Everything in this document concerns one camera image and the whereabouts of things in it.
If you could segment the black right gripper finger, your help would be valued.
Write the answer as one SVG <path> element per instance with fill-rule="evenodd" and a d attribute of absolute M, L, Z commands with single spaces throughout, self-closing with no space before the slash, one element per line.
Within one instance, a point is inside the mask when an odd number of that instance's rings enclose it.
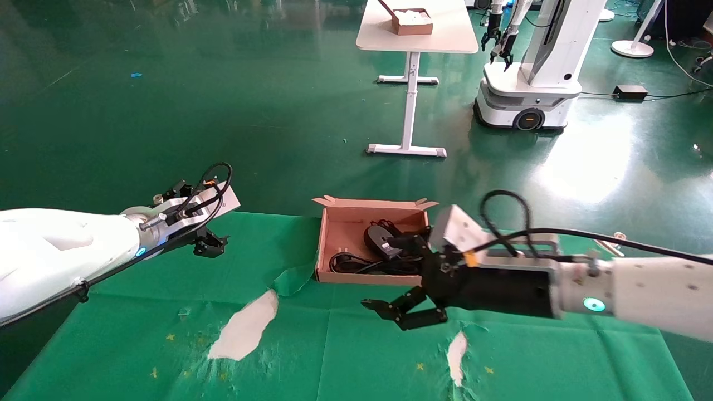
<path fill-rule="evenodd" d="M 422 286 L 416 286 L 392 302 L 363 299 L 361 305 L 367 310 L 376 312 L 382 320 L 394 322 L 403 331 L 446 323 L 448 320 L 447 312 L 440 305 L 427 310 L 413 312 L 414 308 L 427 299 L 426 289 Z"/>
<path fill-rule="evenodd" d="M 441 254 L 431 248 L 430 236 L 430 233 L 407 233 L 388 239 L 388 243 L 392 248 L 406 251 L 421 262 L 441 262 Z"/>

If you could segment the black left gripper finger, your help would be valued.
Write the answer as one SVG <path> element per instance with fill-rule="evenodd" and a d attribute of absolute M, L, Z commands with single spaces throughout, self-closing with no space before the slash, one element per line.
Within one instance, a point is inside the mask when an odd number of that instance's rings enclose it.
<path fill-rule="evenodd" d="M 194 194 L 194 187 L 185 180 L 180 180 L 165 191 L 165 202 L 173 199 L 189 199 Z"/>
<path fill-rule="evenodd" d="M 199 257 L 215 258 L 224 254 L 229 236 L 219 237 L 212 231 L 198 231 L 193 241 L 193 254 Z"/>

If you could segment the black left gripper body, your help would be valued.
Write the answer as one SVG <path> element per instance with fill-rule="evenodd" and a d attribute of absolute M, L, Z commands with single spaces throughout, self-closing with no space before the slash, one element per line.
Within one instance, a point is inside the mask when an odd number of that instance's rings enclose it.
<path fill-rule="evenodd" d="M 171 234 L 164 243 L 163 252 L 168 253 L 178 248 L 189 246 L 189 244 L 194 248 L 193 241 L 196 238 L 198 231 L 210 231 L 209 228 L 207 228 L 207 223 L 209 223 L 209 220 L 201 222 L 195 226 L 181 229 L 178 233 Z"/>

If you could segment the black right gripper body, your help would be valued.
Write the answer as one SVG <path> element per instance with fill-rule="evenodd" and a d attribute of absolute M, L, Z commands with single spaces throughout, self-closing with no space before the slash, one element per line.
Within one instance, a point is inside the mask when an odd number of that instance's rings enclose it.
<path fill-rule="evenodd" d="M 421 248 L 421 291 L 434 307 L 429 320 L 446 320 L 446 308 L 556 318 L 552 295 L 555 262 L 540 257 L 491 257 L 469 267 L 465 255 Z"/>

